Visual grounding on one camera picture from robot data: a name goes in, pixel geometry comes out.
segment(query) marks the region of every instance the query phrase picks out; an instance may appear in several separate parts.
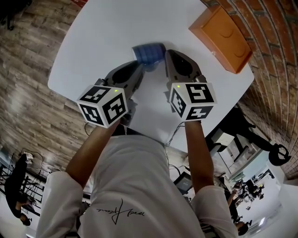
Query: white table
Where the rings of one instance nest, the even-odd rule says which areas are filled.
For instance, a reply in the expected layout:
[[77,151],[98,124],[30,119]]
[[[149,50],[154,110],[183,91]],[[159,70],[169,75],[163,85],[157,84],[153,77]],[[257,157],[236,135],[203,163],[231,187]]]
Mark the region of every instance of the white table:
[[[208,135],[239,101],[254,76],[248,65],[238,75],[226,71],[188,30],[206,9],[200,0],[89,0],[74,20],[54,62],[48,87],[76,101],[82,91],[117,66],[133,60],[131,47],[162,42],[197,62],[213,84],[218,104],[202,122]],[[138,104],[130,128],[167,142],[181,122],[166,102],[164,63],[146,73],[133,96]],[[187,151],[184,128],[172,147]]]

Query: cable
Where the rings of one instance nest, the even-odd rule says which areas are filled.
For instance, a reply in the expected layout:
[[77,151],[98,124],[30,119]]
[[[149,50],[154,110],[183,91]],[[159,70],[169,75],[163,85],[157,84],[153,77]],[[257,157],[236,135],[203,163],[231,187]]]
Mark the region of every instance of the cable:
[[170,144],[171,144],[171,142],[172,142],[172,140],[173,140],[175,134],[176,134],[177,131],[179,130],[179,128],[180,128],[180,127],[185,127],[185,126],[182,126],[183,123],[184,123],[184,122],[181,122],[181,123],[177,126],[177,128],[176,128],[176,130],[174,131],[174,133],[173,133],[171,139],[165,144],[166,147],[170,146]]
[[42,157],[42,162],[41,162],[41,166],[42,166],[44,158],[43,158],[43,156],[42,156],[39,152],[31,151],[31,150],[28,150],[28,149],[26,149],[26,148],[22,148],[21,153],[23,152],[23,150],[28,151],[28,152],[30,152],[30,153],[36,153],[36,154],[39,154],[39,155]]
[[[184,167],[184,165],[182,165],[182,166],[179,166],[179,167],[177,167],[178,169],[180,169],[181,167]],[[175,168],[174,168],[175,169]],[[170,170],[173,170],[173,169],[170,169]]]
[[57,168],[57,167],[55,167],[55,166],[52,166],[52,165],[50,165],[50,164],[47,164],[47,163],[43,163],[43,164],[44,164],[44,165],[49,165],[49,166],[53,167],[54,169],[58,169],[58,170],[62,171],[61,169],[59,169],[59,168]]
[[85,129],[85,133],[89,136],[90,134],[87,133],[87,130],[86,130],[86,126],[88,125],[89,123],[87,122],[84,126],[84,129]]
[[223,188],[225,191],[228,191],[229,193],[232,193],[231,191],[229,191],[228,187],[218,179],[218,177],[216,177],[216,178],[217,178],[217,181],[219,182],[219,185],[225,186],[227,189],[219,186],[220,188]]
[[166,149],[166,148],[169,147],[169,146],[171,145],[171,142],[172,142],[172,140],[173,140],[175,134],[176,134],[177,131],[179,130],[179,128],[180,128],[180,127],[185,127],[185,126],[182,126],[183,123],[184,123],[184,122],[181,122],[181,123],[177,126],[177,128],[175,129],[175,131],[174,131],[174,133],[173,133],[171,139],[170,139],[166,144],[164,144],[164,151],[165,151],[165,154],[166,154],[166,158],[167,158],[167,160],[168,160],[168,166],[169,166],[169,157],[168,157],[167,149]]
[[179,169],[175,166],[175,165],[169,165],[169,167],[174,167],[177,171],[178,171],[178,173],[179,173],[179,176],[181,176],[181,173],[180,173],[180,171],[179,171]]
[[8,166],[8,172],[10,172],[9,175],[11,175],[13,173],[13,170],[14,170],[13,159],[14,159],[14,153],[11,156],[11,159],[10,159],[10,162],[9,162],[9,166]]

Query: floor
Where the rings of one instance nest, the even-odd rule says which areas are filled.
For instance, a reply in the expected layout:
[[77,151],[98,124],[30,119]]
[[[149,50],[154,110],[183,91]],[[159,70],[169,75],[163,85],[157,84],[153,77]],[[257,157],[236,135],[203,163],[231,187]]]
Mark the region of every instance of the floor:
[[[64,170],[87,138],[77,105],[47,87],[59,47],[79,11],[70,0],[33,0],[15,17],[13,31],[0,27],[0,149],[15,155],[31,152],[31,170],[38,173],[42,167],[44,176]],[[167,151],[170,163],[187,165],[185,153]],[[216,174],[227,171],[220,156],[213,160]],[[173,167],[170,172],[175,180],[178,172]]]

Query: orange box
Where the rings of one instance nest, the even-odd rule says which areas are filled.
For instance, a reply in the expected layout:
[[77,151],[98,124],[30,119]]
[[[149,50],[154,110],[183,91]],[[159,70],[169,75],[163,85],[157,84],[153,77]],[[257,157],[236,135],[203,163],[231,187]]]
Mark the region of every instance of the orange box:
[[252,55],[241,31],[220,6],[206,9],[189,30],[214,53],[222,66],[232,73],[240,73]]

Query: black wire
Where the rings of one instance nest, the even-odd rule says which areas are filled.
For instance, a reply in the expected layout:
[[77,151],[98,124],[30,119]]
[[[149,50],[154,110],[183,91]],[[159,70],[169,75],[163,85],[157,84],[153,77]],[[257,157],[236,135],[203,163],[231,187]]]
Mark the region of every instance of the black wire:
[[179,173],[179,176],[181,176],[181,173],[180,173],[180,170],[175,166],[175,165],[171,165],[171,164],[169,164],[169,167],[174,167],[177,171],[178,171],[178,173]]
[[171,145],[171,142],[172,142],[172,140],[173,140],[175,134],[176,134],[177,131],[179,130],[179,128],[180,128],[180,127],[185,127],[185,126],[182,126],[182,123],[184,123],[184,122],[181,122],[181,123],[177,126],[177,128],[175,129],[175,131],[174,131],[174,133],[173,133],[171,139],[170,139],[166,144],[164,144],[164,151],[165,151],[165,154],[166,154],[166,158],[167,158],[167,160],[168,160],[168,166],[169,166],[169,157],[168,157],[167,149],[166,149],[166,148],[169,147],[169,146]]
[[171,142],[172,142],[172,140],[173,140],[175,134],[176,134],[177,131],[179,130],[179,128],[180,128],[180,127],[185,127],[185,126],[182,126],[183,123],[184,123],[184,122],[181,122],[181,123],[177,126],[177,128],[175,129],[175,131],[174,131],[174,133],[173,133],[171,139],[165,144],[166,147],[170,146],[170,144],[171,144]]
[[42,159],[43,159],[43,156],[42,156],[40,153],[38,153],[38,152],[31,151],[31,150],[29,150],[29,149],[27,149],[27,148],[22,148],[21,152],[23,152],[23,150],[25,150],[25,151],[29,151],[30,153],[36,153],[36,154],[39,154],[39,155],[42,157]]
[[14,153],[13,153],[13,155],[11,156],[11,159],[10,159],[10,162],[9,162],[9,166],[8,166],[8,172],[9,172],[9,175],[11,175],[11,174],[13,173],[13,170],[14,170],[13,159],[14,159]]
[[188,170],[190,172],[190,169],[188,167],[186,167],[186,166],[184,166],[184,167],[185,167],[186,170]]
[[34,180],[33,180],[32,183],[31,183],[32,188],[31,188],[31,194],[30,194],[30,196],[31,196],[32,198],[35,197],[35,195],[36,195],[36,193],[37,193],[37,189],[39,188],[39,186],[40,186],[40,184],[41,184],[41,181],[40,181],[39,179],[34,178]]
[[88,125],[88,122],[85,124],[84,126],[84,129],[85,129],[85,133],[89,136],[90,134],[87,133],[87,130],[86,130],[86,126]]
[[33,192],[34,192],[34,194],[36,193],[36,191],[34,191],[34,183],[37,183],[38,184],[38,182],[39,182],[40,180],[39,179],[37,179],[36,177],[34,177],[34,179],[32,180],[32,183],[31,183],[31,185],[29,185],[29,187],[27,188],[27,191],[30,191],[31,192],[31,195],[30,196],[32,196],[32,194],[33,194]]

